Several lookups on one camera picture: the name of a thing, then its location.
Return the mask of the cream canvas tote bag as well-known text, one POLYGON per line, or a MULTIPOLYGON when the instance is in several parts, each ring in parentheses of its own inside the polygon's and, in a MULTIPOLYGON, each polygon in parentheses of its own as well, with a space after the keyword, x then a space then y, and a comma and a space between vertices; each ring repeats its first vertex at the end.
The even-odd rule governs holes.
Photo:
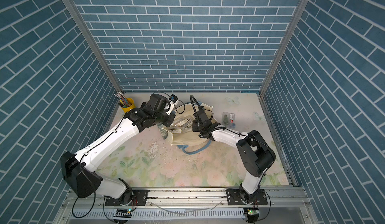
MULTIPOLYGON (((195 120, 193 114, 194 111, 191 103, 187 102, 185 105, 179 106, 177 108, 175 111, 175 119, 173 123, 181 117, 191 117, 193 120, 195 120)), ((205 150, 212 142, 209 139, 200 138, 198 132, 193 132, 193 127, 185 128, 185 132, 182 134, 172 134, 167 131, 167 129, 170 127, 166 127, 162 124, 158 124, 157 126, 160 130, 161 136, 166 140, 166 143, 177 146, 183 153, 187 155, 197 154, 205 150)))

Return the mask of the clear compass set case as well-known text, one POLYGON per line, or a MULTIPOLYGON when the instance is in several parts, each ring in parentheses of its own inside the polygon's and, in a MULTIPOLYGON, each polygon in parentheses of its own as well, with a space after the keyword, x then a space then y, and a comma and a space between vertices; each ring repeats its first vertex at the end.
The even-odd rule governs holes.
POLYGON ((229 115, 228 112, 223 112, 222 113, 222 121, 221 121, 221 123, 225 127, 229 126, 229 124, 230 124, 230 115, 229 115))

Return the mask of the clear compass case blue insert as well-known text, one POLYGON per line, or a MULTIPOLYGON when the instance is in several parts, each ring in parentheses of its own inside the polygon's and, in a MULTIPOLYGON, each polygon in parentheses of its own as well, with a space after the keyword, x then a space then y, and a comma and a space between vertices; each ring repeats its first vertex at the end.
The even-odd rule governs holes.
POLYGON ((229 127, 231 129, 235 129, 235 127, 236 127, 235 114, 234 113, 230 113, 229 115, 230 115, 229 127))

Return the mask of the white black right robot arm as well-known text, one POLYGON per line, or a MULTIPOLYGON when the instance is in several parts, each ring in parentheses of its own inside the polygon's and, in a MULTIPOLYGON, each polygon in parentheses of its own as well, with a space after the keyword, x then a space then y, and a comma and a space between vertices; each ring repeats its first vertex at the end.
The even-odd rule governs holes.
POLYGON ((250 196, 253 195, 260 188, 264 174, 276 160, 272 148, 256 130, 248 133, 239 132, 213 123, 203 107, 199 111, 194 110, 193 116, 195 117, 193 131, 198 132, 201 138, 221 142, 238 150, 246 169, 241 190, 250 196))

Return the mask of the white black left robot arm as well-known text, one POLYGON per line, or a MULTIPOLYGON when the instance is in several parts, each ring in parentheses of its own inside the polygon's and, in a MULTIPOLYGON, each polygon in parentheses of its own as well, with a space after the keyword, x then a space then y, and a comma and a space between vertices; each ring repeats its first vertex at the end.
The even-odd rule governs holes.
POLYGON ((110 154, 144 129, 157 124, 171 126, 178 102, 175 95, 167 98, 152 94, 148 102, 126 112, 117 125, 96 141, 74 154, 65 152, 60 158, 63 179, 77 197, 82 199, 97 194, 112 198, 121 206, 131 204, 133 192, 127 182, 98 175, 96 170, 110 154))

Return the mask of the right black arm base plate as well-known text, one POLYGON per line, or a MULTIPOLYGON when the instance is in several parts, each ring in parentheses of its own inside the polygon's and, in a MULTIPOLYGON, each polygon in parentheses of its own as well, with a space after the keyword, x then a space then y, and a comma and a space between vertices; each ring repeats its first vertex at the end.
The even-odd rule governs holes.
POLYGON ((226 189, 227 203, 230 206, 239 205, 267 205, 267 195, 264 189, 258 189, 254 193, 247 193, 242 187, 226 189))

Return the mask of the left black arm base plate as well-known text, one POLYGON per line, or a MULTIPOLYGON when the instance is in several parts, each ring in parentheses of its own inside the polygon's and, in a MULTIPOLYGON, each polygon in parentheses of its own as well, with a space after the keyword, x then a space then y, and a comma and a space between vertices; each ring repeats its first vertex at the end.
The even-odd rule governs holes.
POLYGON ((106 197, 104 205, 107 207, 138 207, 145 206, 149 190, 126 191, 120 198, 106 197))

